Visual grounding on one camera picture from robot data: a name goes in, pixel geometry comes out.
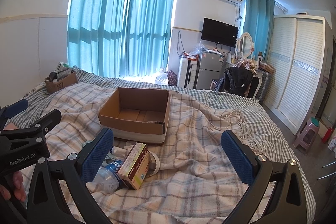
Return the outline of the person's left hand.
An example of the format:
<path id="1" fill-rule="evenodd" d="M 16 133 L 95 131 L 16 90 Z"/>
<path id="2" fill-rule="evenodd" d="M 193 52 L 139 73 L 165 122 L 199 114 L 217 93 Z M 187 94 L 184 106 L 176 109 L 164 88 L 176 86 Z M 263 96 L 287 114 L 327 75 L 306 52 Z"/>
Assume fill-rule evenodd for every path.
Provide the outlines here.
<path id="1" fill-rule="evenodd" d="M 13 184 L 13 186 L 11 187 L 11 190 L 13 191 L 16 199 L 19 200 L 20 202 L 25 202 L 26 192 L 23 186 L 23 176 L 22 176 L 21 171 L 17 171 L 12 175 L 11 183 Z M 6 201 L 11 199 L 11 193 L 6 187 L 4 187 L 3 185 L 0 185 L 0 190 L 1 190 L 1 195 Z"/>

